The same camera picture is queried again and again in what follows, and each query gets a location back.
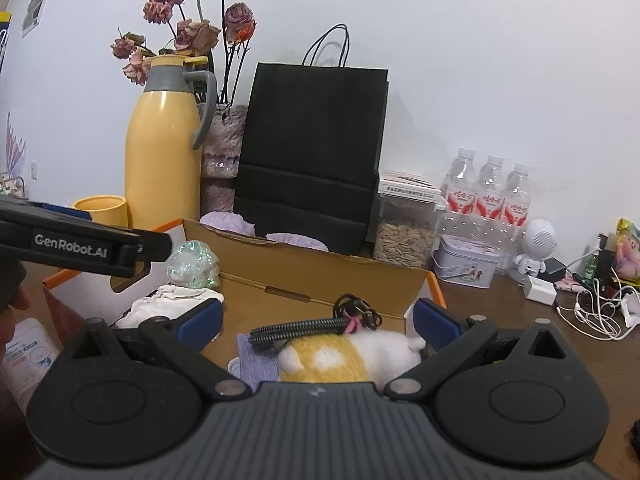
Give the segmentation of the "yellow thermos jug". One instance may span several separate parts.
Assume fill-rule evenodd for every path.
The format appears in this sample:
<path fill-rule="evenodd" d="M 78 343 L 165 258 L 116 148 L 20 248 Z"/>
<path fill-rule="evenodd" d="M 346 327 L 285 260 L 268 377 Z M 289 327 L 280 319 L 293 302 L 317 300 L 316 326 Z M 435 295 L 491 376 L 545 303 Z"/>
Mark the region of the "yellow thermos jug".
<path fill-rule="evenodd" d="M 217 109 L 205 56 L 160 55 L 131 115 L 125 146 L 130 224 L 152 230 L 200 213 L 202 145 Z"/>

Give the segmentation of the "clear white plastic jar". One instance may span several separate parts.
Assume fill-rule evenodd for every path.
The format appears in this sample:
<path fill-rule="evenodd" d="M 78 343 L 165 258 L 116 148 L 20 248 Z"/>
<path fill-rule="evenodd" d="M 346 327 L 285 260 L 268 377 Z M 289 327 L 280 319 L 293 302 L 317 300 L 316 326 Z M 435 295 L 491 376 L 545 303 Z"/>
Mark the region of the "clear white plastic jar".
<path fill-rule="evenodd" d="M 59 354 L 58 346 L 36 318 L 16 324 L 13 339 L 6 345 L 1 375 L 22 413 Z"/>

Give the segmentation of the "water bottle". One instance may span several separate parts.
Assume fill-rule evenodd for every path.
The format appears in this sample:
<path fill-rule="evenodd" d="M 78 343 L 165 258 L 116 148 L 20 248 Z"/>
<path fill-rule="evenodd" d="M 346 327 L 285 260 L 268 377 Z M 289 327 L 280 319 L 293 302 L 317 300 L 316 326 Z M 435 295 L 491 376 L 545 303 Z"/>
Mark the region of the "water bottle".
<path fill-rule="evenodd" d="M 474 184 L 473 214 L 485 220 L 499 220 L 503 211 L 503 158 L 489 155 Z"/>
<path fill-rule="evenodd" d="M 503 189 L 503 220 L 510 226 L 521 228 L 527 221 L 531 203 L 529 168 L 523 164 L 515 164 Z"/>
<path fill-rule="evenodd" d="M 459 148 L 457 157 L 451 163 L 442 181 L 440 190 L 449 212 L 468 216 L 474 211 L 476 201 L 474 157 L 473 150 Z"/>

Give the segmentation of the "right water bottle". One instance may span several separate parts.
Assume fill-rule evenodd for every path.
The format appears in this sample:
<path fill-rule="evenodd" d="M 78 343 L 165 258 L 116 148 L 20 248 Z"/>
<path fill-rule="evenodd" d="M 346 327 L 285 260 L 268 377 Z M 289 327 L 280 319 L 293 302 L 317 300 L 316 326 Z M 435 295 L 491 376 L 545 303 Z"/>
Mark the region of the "right water bottle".
<path fill-rule="evenodd" d="M 523 164 L 515 164 L 503 189 L 503 220 L 510 226 L 521 228 L 527 221 L 531 203 L 529 168 Z"/>

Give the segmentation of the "middle water bottle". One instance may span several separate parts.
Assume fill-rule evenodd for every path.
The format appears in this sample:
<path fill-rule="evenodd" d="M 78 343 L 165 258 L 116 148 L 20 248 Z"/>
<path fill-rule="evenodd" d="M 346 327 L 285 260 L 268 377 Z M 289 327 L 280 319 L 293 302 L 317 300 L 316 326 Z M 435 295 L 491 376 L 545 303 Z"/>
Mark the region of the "middle water bottle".
<path fill-rule="evenodd" d="M 489 155 L 474 184 L 473 214 L 485 220 L 499 220 L 503 211 L 503 158 Z"/>

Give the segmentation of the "white crumpled tissue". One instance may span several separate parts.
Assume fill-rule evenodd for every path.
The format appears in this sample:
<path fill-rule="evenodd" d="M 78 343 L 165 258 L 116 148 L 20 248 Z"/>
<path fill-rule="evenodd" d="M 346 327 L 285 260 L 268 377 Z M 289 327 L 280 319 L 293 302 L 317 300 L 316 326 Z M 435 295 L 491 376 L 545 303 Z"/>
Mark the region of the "white crumpled tissue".
<path fill-rule="evenodd" d="M 115 326 L 137 328 L 142 322 L 154 316 L 175 320 L 204 301 L 212 299 L 223 302 L 224 295 L 208 288 L 162 285 L 150 296 L 134 300 L 129 311 L 115 323 Z"/>

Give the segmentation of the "yellow white plush toy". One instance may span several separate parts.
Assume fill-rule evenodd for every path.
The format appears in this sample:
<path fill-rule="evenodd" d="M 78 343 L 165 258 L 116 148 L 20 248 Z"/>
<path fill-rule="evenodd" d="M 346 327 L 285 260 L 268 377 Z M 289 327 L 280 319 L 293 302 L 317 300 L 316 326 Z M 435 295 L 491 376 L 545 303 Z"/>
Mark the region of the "yellow white plush toy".
<path fill-rule="evenodd" d="M 422 361 L 426 341 L 389 330 L 296 338 L 278 354 L 280 382 L 370 382 L 378 390 Z"/>

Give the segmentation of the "dried pink rose bouquet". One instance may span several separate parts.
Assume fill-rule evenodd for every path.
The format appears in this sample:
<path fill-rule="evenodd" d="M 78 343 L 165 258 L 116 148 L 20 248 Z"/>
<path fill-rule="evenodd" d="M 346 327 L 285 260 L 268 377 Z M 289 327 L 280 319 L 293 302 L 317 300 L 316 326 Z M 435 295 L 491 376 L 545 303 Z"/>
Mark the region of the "dried pink rose bouquet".
<path fill-rule="evenodd" d="M 233 105 L 242 68 L 250 50 L 257 22 L 255 14 L 244 2 L 227 4 L 220 0 L 220 24 L 212 24 L 204 15 L 202 0 L 146 0 L 142 15 L 146 22 L 165 25 L 171 38 L 156 51 L 147 44 L 145 36 L 122 32 L 111 44 L 114 58 L 125 62 L 124 76 L 142 86 L 148 79 L 151 61 L 161 54 L 178 54 L 186 58 L 202 56 L 206 70 L 215 70 L 214 50 L 224 52 L 224 67 L 218 84 L 218 103 Z"/>

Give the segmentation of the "lavender tin box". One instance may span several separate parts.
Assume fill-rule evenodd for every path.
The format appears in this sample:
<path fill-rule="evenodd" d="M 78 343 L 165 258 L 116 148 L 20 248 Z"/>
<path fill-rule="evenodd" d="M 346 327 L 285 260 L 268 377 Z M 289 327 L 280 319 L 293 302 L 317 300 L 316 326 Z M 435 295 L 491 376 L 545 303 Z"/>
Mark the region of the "lavender tin box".
<path fill-rule="evenodd" d="M 500 252 L 479 240 L 445 234 L 439 237 L 433 255 L 434 272 L 443 282 L 488 289 L 494 278 Z"/>

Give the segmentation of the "black paper bag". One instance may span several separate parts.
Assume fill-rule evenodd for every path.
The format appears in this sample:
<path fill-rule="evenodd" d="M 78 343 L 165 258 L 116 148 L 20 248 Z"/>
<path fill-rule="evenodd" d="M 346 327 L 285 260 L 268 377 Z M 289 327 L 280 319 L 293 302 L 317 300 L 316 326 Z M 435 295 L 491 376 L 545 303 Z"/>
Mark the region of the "black paper bag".
<path fill-rule="evenodd" d="M 388 73 L 319 66 L 325 36 L 299 64 L 260 63 L 243 134 L 234 211 L 258 235 L 291 233 L 357 255 L 378 188 Z"/>

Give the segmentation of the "clear jar of seeds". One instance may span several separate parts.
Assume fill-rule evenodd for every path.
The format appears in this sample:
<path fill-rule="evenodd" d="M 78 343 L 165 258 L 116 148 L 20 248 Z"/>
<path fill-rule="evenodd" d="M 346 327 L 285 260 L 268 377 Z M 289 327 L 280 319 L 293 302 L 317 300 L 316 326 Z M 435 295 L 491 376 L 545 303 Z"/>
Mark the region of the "clear jar of seeds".
<path fill-rule="evenodd" d="M 383 171 L 378 181 L 375 260 L 426 269 L 439 216 L 446 210 L 442 192 L 413 174 Z"/>

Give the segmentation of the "white charger cube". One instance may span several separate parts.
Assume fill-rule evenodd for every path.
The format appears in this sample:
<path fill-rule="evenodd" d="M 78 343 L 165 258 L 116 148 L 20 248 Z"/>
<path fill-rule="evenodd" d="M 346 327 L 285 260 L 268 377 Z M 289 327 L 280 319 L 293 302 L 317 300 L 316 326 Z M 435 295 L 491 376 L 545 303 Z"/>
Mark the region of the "white charger cube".
<path fill-rule="evenodd" d="M 554 285 L 540 278 L 527 275 L 523 282 L 524 297 L 536 302 L 552 307 L 556 300 L 556 289 Z"/>

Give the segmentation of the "red orange cardboard box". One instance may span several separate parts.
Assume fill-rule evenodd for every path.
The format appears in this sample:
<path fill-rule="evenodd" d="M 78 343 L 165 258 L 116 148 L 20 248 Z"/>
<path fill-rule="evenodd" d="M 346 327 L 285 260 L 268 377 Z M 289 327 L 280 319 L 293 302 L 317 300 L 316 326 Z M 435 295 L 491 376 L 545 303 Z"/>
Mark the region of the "red orange cardboard box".
<path fill-rule="evenodd" d="M 203 353 L 221 367 L 238 354 L 239 334 L 259 326 L 327 318 L 345 294 L 366 300 L 382 315 L 386 330 L 405 334 L 413 331 L 410 314 L 416 300 L 445 302 L 436 276 L 428 271 L 217 231 L 191 220 L 172 220 L 160 230 L 175 244 L 200 240 L 219 259 L 224 322 Z M 85 318 L 113 324 L 134 300 L 167 281 L 166 266 L 154 263 L 144 278 L 122 292 L 114 292 L 107 276 L 70 270 L 46 278 L 42 286 L 58 339 L 67 342 Z"/>

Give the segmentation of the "yellow mug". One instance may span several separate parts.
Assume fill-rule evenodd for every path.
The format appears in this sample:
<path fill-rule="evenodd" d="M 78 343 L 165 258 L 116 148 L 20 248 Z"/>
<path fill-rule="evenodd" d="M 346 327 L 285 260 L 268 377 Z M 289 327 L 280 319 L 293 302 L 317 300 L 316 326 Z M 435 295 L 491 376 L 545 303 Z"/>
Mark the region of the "yellow mug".
<path fill-rule="evenodd" d="M 90 214 L 94 222 L 106 226 L 129 226 L 128 204 L 125 197 L 118 195 L 95 195 L 73 203 L 73 207 Z"/>

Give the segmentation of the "iridescent crumpled wrapper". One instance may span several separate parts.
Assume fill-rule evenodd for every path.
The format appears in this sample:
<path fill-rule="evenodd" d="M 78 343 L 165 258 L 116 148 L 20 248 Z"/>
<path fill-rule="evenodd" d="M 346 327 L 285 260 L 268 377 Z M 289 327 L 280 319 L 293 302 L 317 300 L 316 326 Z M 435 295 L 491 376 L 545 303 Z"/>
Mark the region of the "iridescent crumpled wrapper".
<path fill-rule="evenodd" d="M 192 288 L 216 288 L 220 285 L 219 259 L 200 240 L 178 245 L 166 261 L 170 284 Z"/>

